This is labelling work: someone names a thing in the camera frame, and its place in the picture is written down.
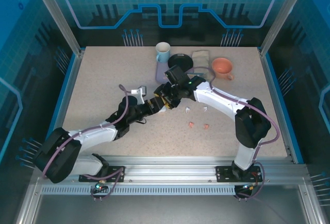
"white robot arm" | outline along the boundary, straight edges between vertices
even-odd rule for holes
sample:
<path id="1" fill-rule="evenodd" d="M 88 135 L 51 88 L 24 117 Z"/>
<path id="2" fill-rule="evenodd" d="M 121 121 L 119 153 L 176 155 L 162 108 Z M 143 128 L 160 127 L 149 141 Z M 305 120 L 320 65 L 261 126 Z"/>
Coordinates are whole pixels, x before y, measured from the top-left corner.
<path id="1" fill-rule="evenodd" d="M 265 111 L 261 102 L 253 98 L 252 100 L 242 99 L 219 89 L 210 87 L 209 82 L 203 78 L 195 76 L 190 79 L 181 69 L 174 66 L 166 75 L 170 82 L 159 86 L 155 93 L 155 98 L 148 101 L 143 100 L 146 88 L 140 87 L 131 91 L 133 95 L 128 99 L 128 110 L 124 118 L 115 125 L 107 126 L 117 120 L 124 112 L 126 105 L 125 98 L 119 104 L 118 111 L 113 113 L 105 122 L 94 129 L 81 133 L 81 131 L 65 131 L 57 128 L 45 141 L 34 157 L 35 165 L 44 170 L 45 165 L 50 160 L 56 149 L 68 138 L 77 133 L 79 134 L 68 143 L 62 152 L 51 163 L 47 170 L 47 177 L 53 182 L 58 183 L 69 175 L 98 175 L 104 176 L 104 161 L 100 156 L 91 155 L 88 158 L 79 158 L 79 154 L 87 149 L 101 143 L 108 143 L 124 136 L 129 131 L 129 125 L 140 122 L 143 118 L 161 111 L 164 106 L 169 109 L 176 108 L 182 98 L 190 98 L 194 101 L 205 103 L 229 116 L 236 126 L 236 137 L 240 142 L 238 153 L 233 161 L 233 174 L 239 179 L 240 175 L 247 171 L 253 164 L 253 156 L 258 144 L 266 136 L 270 129 L 270 123 L 260 116 L 260 114 L 250 110 L 238 102 L 246 102 L 261 111 Z M 220 92 L 229 100 L 215 93 Z"/>

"speckled tabletop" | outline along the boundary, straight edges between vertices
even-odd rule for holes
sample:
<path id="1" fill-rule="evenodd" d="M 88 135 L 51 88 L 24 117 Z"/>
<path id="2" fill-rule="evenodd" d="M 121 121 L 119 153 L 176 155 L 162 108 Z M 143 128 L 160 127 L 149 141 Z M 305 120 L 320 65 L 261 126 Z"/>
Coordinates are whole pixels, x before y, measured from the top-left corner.
<path id="1" fill-rule="evenodd" d="M 171 53 L 192 54 L 210 50 L 210 62 L 217 57 L 228 58 L 234 65 L 233 81 L 216 79 L 213 85 L 230 94 L 260 99 L 267 114 L 275 119 L 270 97 L 255 47 L 171 47 Z M 146 98 L 153 97 L 159 86 L 155 80 L 156 51 L 154 47 L 87 47 L 80 66 L 63 127 L 84 129 L 103 122 L 118 109 L 124 93 L 147 86 Z M 235 156 L 239 142 L 235 124 L 225 114 L 202 103 L 183 99 L 178 108 L 147 117 L 147 124 L 132 124 L 123 138 L 88 150 L 101 155 L 116 156 Z M 275 137 L 272 128 L 264 141 Z M 259 156 L 286 157 L 282 136 L 273 144 L 262 146 Z"/>

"orange cup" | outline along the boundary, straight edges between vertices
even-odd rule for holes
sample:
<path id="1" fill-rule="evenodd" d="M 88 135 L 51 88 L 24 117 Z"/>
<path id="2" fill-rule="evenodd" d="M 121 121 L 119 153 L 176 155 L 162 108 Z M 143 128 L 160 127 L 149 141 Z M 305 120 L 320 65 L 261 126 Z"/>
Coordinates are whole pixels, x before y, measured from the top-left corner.
<path id="1" fill-rule="evenodd" d="M 226 58 L 216 58 L 212 62 L 212 69 L 214 70 L 217 78 L 233 80 L 234 76 L 231 74 L 233 64 Z"/>

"blue edge trim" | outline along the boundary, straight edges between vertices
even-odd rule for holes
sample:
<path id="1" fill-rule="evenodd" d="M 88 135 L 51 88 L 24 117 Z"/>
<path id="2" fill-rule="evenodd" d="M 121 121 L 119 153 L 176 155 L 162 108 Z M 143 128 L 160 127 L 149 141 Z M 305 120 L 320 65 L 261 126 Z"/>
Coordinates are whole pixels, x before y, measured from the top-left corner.
<path id="1" fill-rule="evenodd" d="M 275 70 L 273 68 L 273 64 L 272 64 L 272 62 L 270 60 L 270 56 L 269 56 L 268 53 L 266 53 L 266 60 L 267 60 L 267 63 L 268 63 L 268 66 L 269 66 L 269 70 L 270 70 L 270 73 L 272 75 L 272 78 L 273 78 L 273 81 L 274 81 L 274 85 L 275 85 L 275 88 L 276 88 L 276 91 L 277 91 L 277 95 L 278 95 L 278 98 L 279 98 L 279 104 L 280 104 L 280 107 L 283 110 L 284 119 L 285 119 L 285 121 L 287 123 L 287 126 L 288 126 L 288 130 L 289 130 L 289 134 L 290 134 L 290 137 L 291 137 L 291 140 L 292 140 L 292 145 L 293 145 L 294 153 L 295 153 L 295 155 L 297 157 L 298 163 L 299 164 L 304 164 L 304 160 L 303 160 L 303 157 L 302 157 L 301 152 L 300 152 L 300 149 L 299 149 L 298 141 L 297 141 L 297 139 L 295 137 L 295 134 L 294 134 L 294 131 L 293 131 L 293 127 L 292 127 L 292 123 L 291 123 L 291 120 L 290 120 L 290 117 L 289 117 L 289 113 L 288 113 L 287 107 L 285 106 L 283 95 L 281 93 L 281 89 L 279 88 L 277 77 L 275 75 Z"/>
<path id="2" fill-rule="evenodd" d="M 67 88 L 67 85 L 68 85 L 68 81 L 69 81 L 69 77 L 70 77 L 70 74 L 71 74 L 71 71 L 72 71 L 74 60 L 75 60 L 75 55 L 73 54 L 72 57 L 71 57 L 71 60 L 70 60 L 70 64 L 69 64 L 69 67 L 68 67 L 68 70 L 67 70 L 67 74 L 65 75 L 65 79 L 64 79 L 64 82 L 63 82 L 63 85 L 62 85 L 60 95 L 58 96 L 58 100 L 57 100 L 57 103 L 56 103 L 56 107 L 55 107 L 55 110 L 54 110 L 52 121 L 51 121 L 51 124 L 49 125 L 47 137 L 54 130 L 55 121 L 57 119 L 57 116 L 58 116 L 58 113 L 59 113 L 59 110 L 60 110 L 60 107 L 61 107 L 61 104 L 62 104 L 65 89 Z M 270 60 L 270 57 L 269 57 L 268 53 L 266 53 L 266 60 L 267 60 L 267 63 L 268 63 L 269 69 L 270 69 L 270 73 L 271 73 L 271 76 L 273 78 L 274 85 L 275 85 L 275 88 L 276 88 L 276 91 L 277 91 L 277 94 L 278 94 L 280 107 L 283 110 L 284 118 L 285 118 L 285 121 L 286 121 L 287 126 L 288 126 L 288 130 L 289 130 L 289 134 L 291 136 L 291 140 L 292 140 L 295 155 L 297 157 L 298 163 L 303 164 L 304 160 L 303 160 L 303 157 L 301 155 L 299 145 L 298 145 L 297 139 L 295 137 L 293 127 L 292 127 L 292 123 L 291 123 L 291 120 L 290 120 L 290 117 L 289 117 L 289 113 L 288 113 L 288 110 L 285 106 L 284 99 L 283 99 L 281 90 L 279 88 L 279 84 L 278 84 L 278 81 L 277 81 L 277 78 L 276 78 L 276 75 L 275 75 L 275 71 L 274 71 L 274 68 L 273 68 L 273 64 Z"/>
<path id="3" fill-rule="evenodd" d="M 65 75 L 64 81 L 63 81 L 61 92 L 60 92 L 60 95 L 58 96 L 58 99 L 57 99 L 56 107 L 55 107 L 55 110 L 54 110 L 54 114 L 53 114 L 51 123 L 49 125 L 49 129 L 48 129 L 46 138 L 49 137 L 49 135 L 53 132 L 53 130 L 55 128 L 55 122 L 56 122 L 58 113 L 60 111 L 60 107 L 61 107 L 61 104 L 62 104 L 64 93 L 65 93 L 65 90 L 66 90 L 68 82 L 69 82 L 69 77 L 71 75 L 71 71 L 72 71 L 72 67 L 73 67 L 73 63 L 74 63 L 75 59 L 76 59 L 76 55 L 72 54 L 72 57 L 71 57 L 71 60 L 70 60 L 70 63 L 69 63 L 69 67 L 68 67 L 67 73 Z"/>

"white mug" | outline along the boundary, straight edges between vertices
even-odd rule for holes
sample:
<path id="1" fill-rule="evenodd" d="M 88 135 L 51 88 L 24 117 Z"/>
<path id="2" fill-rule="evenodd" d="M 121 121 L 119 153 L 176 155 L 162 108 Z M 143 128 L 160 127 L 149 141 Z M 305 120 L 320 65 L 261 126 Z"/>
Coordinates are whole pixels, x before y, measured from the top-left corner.
<path id="1" fill-rule="evenodd" d="M 159 42 L 156 45 L 156 52 L 157 52 L 156 61 L 160 63 L 167 63 L 167 61 L 170 58 L 170 49 L 171 46 L 169 43 Z"/>

